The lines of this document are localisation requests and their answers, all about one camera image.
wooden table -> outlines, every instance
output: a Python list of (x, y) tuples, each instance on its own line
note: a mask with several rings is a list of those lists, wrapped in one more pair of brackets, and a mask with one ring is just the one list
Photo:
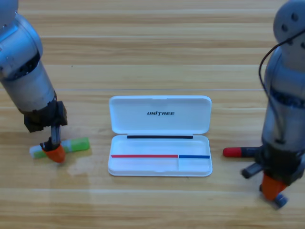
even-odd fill
[[(64, 165), (33, 160), (29, 134), (0, 90), (0, 227), (4, 229), (302, 229), (305, 182), (275, 211), (259, 195), (251, 160), (227, 146), (259, 146), (266, 98), (258, 63), (275, 44), (285, 0), (20, 0), (41, 35), (43, 62), (68, 111), (64, 138), (91, 150)], [(213, 102), (209, 177), (113, 177), (107, 171), (114, 95), (206, 95)]]

robotic arm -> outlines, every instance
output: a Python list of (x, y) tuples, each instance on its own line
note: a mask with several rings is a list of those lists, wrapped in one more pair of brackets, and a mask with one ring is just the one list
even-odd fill
[(260, 190), (281, 208), (287, 202), (281, 192), (305, 169), (305, 0), (290, 0), (279, 9), (274, 35), (279, 44), (268, 53), (273, 52), (261, 81), (268, 96), (263, 145), (226, 148), (224, 156), (254, 157), (242, 175), (263, 171)]
[(24, 115), (29, 132), (51, 126), (41, 147), (55, 162), (64, 161), (60, 127), (67, 125), (66, 109), (41, 62), (42, 43), (31, 24), (17, 13), (18, 0), (0, 0), (0, 82)]

red marker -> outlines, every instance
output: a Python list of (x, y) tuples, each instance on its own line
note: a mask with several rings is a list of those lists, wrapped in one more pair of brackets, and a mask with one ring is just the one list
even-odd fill
[(225, 157), (255, 157), (260, 147), (233, 147), (225, 148), (223, 155)]

